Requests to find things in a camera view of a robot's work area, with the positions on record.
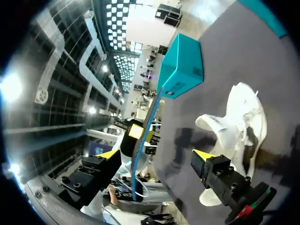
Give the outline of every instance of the cyan cardboard box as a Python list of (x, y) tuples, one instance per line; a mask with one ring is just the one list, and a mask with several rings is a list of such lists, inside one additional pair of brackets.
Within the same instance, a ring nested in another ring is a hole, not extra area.
[(157, 83), (157, 93), (174, 99), (203, 82), (200, 43), (178, 34), (165, 55)]

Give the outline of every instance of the black screw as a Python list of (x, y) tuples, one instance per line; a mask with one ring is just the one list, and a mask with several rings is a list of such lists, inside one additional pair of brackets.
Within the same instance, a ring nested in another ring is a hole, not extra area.
[(246, 182), (250, 182), (251, 181), (251, 177), (249, 177), (249, 176), (245, 177), (245, 181)]
[(220, 176), (223, 173), (223, 170), (217, 170), (217, 176)]
[(41, 197), (42, 197), (42, 194), (41, 194), (39, 191), (37, 191), (37, 192), (35, 193), (35, 197), (36, 197), (36, 198), (41, 198)]
[(230, 190), (234, 191), (237, 187), (237, 183), (232, 183), (232, 185), (230, 186)]
[(69, 182), (69, 178), (67, 176), (62, 176), (61, 181), (64, 183), (67, 183), (67, 182)]
[(78, 167), (78, 170), (79, 170), (79, 171), (83, 171), (83, 170), (84, 170), (83, 165), (80, 165), (80, 166)]
[(75, 184), (73, 184), (73, 187), (75, 187), (75, 188), (80, 188), (80, 186), (81, 186), (81, 183), (75, 183)]
[(43, 191), (48, 192), (48, 191), (50, 191), (50, 188), (48, 186), (43, 186)]

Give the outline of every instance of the white wall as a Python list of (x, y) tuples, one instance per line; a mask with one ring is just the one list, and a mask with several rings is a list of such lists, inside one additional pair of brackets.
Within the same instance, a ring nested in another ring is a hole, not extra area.
[(142, 54), (140, 55), (139, 62), (136, 67), (135, 75), (132, 79), (131, 83), (131, 88), (130, 92), (128, 94), (127, 102), (125, 105), (125, 111), (123, 113), (123, 118), (130, 118), (130, 114), (132, 112), (136, 112), (136, 109), (134, 106), (131, 104), (132, 101), (140, 101), (141, 99), (141, 92), (133, 90), (133, 87), (135, 84), (142, 85), (143, 86), (143, 81), (146, 81), (146, 79), (142, 76), (140, 76), (141, 73), (145, 72), (145, 68), (141, 68), (141, 66), (146, 66), (148, 65), (148, 62), (146, 61), (147, 58), (149, 58), (151, 54), (151, 49), (146, 48), (142, 50)]
[(176, 27), (164, 24), (163, 20), (155, 18), (156, 9), (131, 9), (126, 22), (126, 40), (136, 43), (168, 46)]

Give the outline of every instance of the gray table surface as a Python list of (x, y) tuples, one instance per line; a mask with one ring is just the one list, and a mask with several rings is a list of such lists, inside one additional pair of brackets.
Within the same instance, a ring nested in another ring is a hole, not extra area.
[(216, 137), (196, 127), (195, 120), (205, 113), (224, 116), (231, 87), (238, 82), (258, 90), (268, 134), (257, 157), (261, 166), (252, 184), (264, 181), (276, 188), (277, 195), (267, 209), (277, 208), (289, 187), (275, 171), (279, 161), (290, 156), (291, 137), (300, 121), (299, 58), (288, 36), (279, 39), (238, 2), (199, 41), (204, 83), (174, 100), (166, 99), (155, 169), (191, 225), (224, 224), (229, 207), (205, 207), (199, 202), (204, 187), (190, 165), (191, 149), (209, 151)]

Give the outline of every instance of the white sneaker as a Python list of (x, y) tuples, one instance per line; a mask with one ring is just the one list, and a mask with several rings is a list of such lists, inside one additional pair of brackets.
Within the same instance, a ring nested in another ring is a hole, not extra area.
[[(237, 153), (244, 153), (244, 142), (242, 142), (246, 125), (241, 125), (243, 120), (236, 121), (229, 117), (217, 117), (204, 114), (196, 120), (199, 128), (213, 131), (217, 136), (217, 142), (210, 154), (219, 156), (223, 154), (232, 159)], [(244, 167), (236, 166), (231, 163), (236, 171), (245, 176)], [(199, 197), (201, 204), (205, 206), (220, 205), (221, 201), (212, 189), (206, 189)]]
[[(255, 159), (257, 152), (267, 136), (267, 120), (262, 103), (251, 87), (242, 82), (234, 85), (227, 101), (226, 116), (231, 118), (243, 117), (246, 127), (251, 127), (257, 139), (254, 145), (254, 153), (249, 161), (247, 176), (253, 177), (255, 171)], [(242, 165), (243, 154), (236, 153), (232, 158), (233, 164)]]
[[(255, 171), (255, 158), (257, 152), (267, 134), (267, 121), (263, 111), (263, 107), (257, 93), (244, 83), (238, 83), (232, 87), (227, 101), (226, 116), (223, 118), (210, 116), (215, 122), (222, 122), (222, 129), (216, 129), (211, 126), (211, 121), (207, 120), (207, 115), (202, 115), (197, 118), (196, 125), (206, 130), (212, 130), (217, 135), (215, 147), (210, 152), (213, 155), (225, 155), (231, 159), (231, 165), (241, 175), (246, 176), (243, 166), (243, 156), (245, 145), (252, 145), (247, 136), (247, 128), (251, 127), (258, 142), (255, 146), (255, 151), (249, 162), (249, 170), (247, 176), (251, 178)], [(199, 201), (205, 206), (215, 206), (221, 204), (219, 198), (211, 189), (206, 189), (200, 195)]]

